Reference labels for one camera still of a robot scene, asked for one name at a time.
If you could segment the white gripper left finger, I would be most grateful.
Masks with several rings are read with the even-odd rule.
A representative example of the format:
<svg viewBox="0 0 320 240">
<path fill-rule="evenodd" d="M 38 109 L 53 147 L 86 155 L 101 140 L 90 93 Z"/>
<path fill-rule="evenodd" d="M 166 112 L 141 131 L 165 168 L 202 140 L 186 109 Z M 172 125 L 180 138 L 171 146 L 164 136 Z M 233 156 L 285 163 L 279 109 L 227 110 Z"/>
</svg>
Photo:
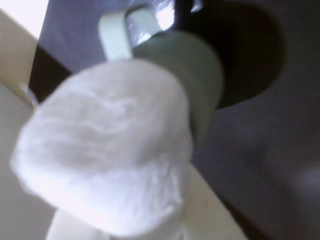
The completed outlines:
<svg viewBox="0 0 320 240">
<path fill-rule="evenodd" d="M 110 240 L 108 234 L 90 227 L 74 216 L 57 210 L 54 213 L 46 240 Z"/>
</svg>

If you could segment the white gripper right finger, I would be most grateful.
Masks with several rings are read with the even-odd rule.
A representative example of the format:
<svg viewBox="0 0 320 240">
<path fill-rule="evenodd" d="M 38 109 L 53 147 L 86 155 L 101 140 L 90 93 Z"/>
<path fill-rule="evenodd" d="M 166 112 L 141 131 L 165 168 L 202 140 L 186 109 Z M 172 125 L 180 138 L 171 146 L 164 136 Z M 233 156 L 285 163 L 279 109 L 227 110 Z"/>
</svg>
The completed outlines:
<svg viewBox="0 0 320 240">
<path fill-rule="evenodd" d="M 182 167 L 182 207 L 175 240 L 247 240 L 231 213 L 191 163 Z"/>
</svg>

